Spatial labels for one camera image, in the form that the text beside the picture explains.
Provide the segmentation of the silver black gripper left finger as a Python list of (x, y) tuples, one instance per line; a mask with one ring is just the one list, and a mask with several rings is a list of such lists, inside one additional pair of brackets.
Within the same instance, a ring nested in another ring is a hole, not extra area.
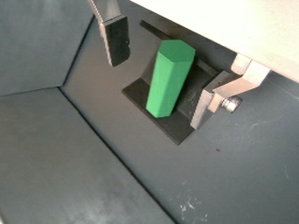
[(97, 19), (108, 64), (116, 67), (131, 54), (127, 16), (120, 12), (117, 0), (88, 0), (88, 4)]

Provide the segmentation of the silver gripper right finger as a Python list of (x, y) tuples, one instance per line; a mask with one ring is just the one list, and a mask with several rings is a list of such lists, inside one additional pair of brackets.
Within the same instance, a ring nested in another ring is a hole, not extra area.
[(258, 88), (266, 79), (270, 69), (242, 54), (236, 56), (228, 73), (222, 71), (200, 92), (200, 99), (194, 111), (191, 126), (198, 129), (208, 115), (224, 108), (232, 113), (242, 100), (239, 94)]

